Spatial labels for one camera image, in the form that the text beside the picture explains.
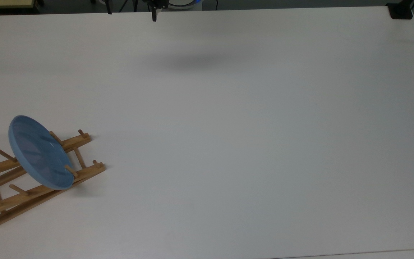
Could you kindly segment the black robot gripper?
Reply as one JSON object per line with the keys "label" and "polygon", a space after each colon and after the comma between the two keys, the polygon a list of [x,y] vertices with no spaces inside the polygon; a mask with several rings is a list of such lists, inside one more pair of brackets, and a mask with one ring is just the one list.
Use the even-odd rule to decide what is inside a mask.
{"label": "black robot gripper", "polygon": [[157,10],[158,9],[166,9],[169,5],[169,0],[147,0],[147,5],[152,10],[152,21],[157,21]]}

